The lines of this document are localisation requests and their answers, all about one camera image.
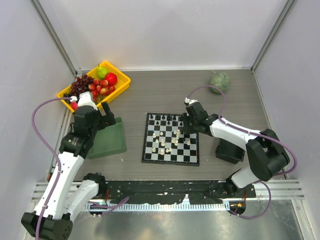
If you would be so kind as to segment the black white chessboard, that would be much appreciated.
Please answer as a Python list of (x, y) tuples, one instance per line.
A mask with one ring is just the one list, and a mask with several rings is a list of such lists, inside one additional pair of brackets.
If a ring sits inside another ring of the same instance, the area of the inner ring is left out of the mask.
[(198, 167), (199, 135), (184, 133), (181, 114), (146, 114), (142, 163)]

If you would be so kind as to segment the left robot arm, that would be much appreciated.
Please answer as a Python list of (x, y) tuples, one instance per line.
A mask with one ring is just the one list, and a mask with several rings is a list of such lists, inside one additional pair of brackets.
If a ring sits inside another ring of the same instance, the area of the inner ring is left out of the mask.
[(79, 188), (68, 196), (76, 173), (94, 145), (98, 131), (115, 125), (116, 120), (108, 103), (102, 108), (105, 115), (90, 103), (85, 103), (74, 112), (70, 131), (60, 143), (55, 154), (57, 166), (45, 192), (33, 212), (25, 212), (21, 223), (35, 239), (66, 240), (70, 237), (73, 222), (83, 207), (92, 199), (102, 199), (107, 193), (104, 176), (88, 173)]

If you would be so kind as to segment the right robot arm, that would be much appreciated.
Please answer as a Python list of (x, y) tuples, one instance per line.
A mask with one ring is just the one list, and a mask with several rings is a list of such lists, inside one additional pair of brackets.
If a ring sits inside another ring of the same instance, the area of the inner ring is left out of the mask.
[(224, 160), (233, 158), (238, 150), (247, 154), (249, 165), (226, 179), (228, 195), (238, 197), (248, 185), (267, 182), (290, 163), (285, 148), (273, 130), (241, 128), (217, 114), (208, 115), (197, 100), (186, 98), (184, 104), (186, 112), (182, 119), (185, 134), (201, 133), (220, 139), (217, 151)]

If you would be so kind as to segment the white chess piece cluster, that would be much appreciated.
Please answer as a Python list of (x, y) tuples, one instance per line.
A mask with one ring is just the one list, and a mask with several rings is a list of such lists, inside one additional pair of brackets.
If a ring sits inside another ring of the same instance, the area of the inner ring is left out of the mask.
[(198, 137), (196, 134), (183, 134), (182, 130), (152, 125), (156, 129), (146, 131), (145, 154), (195, 156), (197, 154)]

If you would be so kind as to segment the red mango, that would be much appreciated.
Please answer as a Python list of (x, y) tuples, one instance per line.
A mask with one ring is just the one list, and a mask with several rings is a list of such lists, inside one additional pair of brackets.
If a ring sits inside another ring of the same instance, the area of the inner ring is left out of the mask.
[(71, 102), (71, 103), (70, 103), (70, 106), (71, 106), (71, 108), (72, 108), (74, 111), (76, 111), (77, 108), (78, 108), (78, 104), (77, 104), (76, 102)]

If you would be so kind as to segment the green plastic tray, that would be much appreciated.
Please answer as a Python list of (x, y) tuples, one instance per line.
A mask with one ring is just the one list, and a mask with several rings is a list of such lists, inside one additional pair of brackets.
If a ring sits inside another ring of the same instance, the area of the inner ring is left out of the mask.
[(116, 123), (99, 130), (93, 141), (93, 146), (87, 154), (88, 159), (96, 159), (127, 151), (124, 123), (121, 117), (115, 118)]

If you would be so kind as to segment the black grape bunch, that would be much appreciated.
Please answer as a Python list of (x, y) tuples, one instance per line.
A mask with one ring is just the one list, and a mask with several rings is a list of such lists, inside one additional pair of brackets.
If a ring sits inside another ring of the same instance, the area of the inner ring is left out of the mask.
[(70, 93), (64, 93), (64, 94), (63, 94), (63, 99), (64, 99), (64, 100), (70, 100), (72, 96), (73, 96), (73, 95), (70, 94)]

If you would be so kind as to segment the purple grape bunch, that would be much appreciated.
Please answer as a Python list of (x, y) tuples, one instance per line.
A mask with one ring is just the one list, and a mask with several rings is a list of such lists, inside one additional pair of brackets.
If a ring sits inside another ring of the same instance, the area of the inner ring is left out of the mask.
[(79, 96), (82, 93), (89, 92), (89, 85), (93, 83), (94, 79), (87, 74), (83, 74), (81, 77), (76, 77), (75, 81), (71, 84), (68, 96)]

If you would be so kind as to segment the yellow plastic tray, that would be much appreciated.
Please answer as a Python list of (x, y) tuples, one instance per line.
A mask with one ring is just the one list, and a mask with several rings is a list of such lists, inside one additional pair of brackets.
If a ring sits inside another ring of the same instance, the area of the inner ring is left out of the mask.
[(77, 76), (74, 82), (57, 94), (59, 98), (76, 96), (89, 92), (93, 102), (102, 109), (102, 103), (110, 103), (130, 86), (131, 79), (108, 61), (104, 61), (91, 71)]

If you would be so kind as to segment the red apple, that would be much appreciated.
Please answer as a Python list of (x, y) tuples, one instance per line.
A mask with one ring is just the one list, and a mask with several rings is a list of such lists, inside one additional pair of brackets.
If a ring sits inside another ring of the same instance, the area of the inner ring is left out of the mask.
[(114, 73), (112, 73), (112, 72), (107, 73), (107, 74), (105, 75), (104, 79), (105, 79), (106, 81), (108, 81), (108, 85), (109, 85), (109, 86), (114, 86), (114, 85), (116, 85), (117, 82), (118, 82), (118, 77), (117, 77)]

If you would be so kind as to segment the black plastic box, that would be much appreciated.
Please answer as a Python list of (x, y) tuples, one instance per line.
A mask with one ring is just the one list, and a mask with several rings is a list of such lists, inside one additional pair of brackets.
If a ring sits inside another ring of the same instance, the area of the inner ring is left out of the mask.
[(245, 151), (239, 146), (220, 138), (215, 150), (215, 156), (220, 160), (235, 165), (244, 161)]

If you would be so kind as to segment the green melon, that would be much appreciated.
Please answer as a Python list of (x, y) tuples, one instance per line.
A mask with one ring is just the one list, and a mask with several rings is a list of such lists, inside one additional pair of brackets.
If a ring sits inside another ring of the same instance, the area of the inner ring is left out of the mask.
[(231, 77), (225, 72), (214, 72), (208, 84), (225, 93), (231, 86)]

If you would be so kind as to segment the green pear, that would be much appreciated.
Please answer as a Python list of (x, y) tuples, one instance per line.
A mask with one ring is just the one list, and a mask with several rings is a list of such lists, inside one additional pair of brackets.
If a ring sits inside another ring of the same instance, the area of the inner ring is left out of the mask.
[(109, 70), (100, 64), (97, 66), (97, 76), (99, 79), (104, 79), (105, 76), (109, 73)]

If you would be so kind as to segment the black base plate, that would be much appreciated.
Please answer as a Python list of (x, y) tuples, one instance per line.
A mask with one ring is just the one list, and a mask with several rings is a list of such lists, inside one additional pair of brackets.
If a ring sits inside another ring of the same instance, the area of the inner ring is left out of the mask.
[(192, 205), (221, 203), (223, 199), (255, 198), (253, 185), (243, 189), (232, 188), (219, 180), (156, 180), (109, 181), (103, 193), (97, 195), (103, 202), (118, 204), (129, 197), (128, 204), (181, 204), (188, 197)]

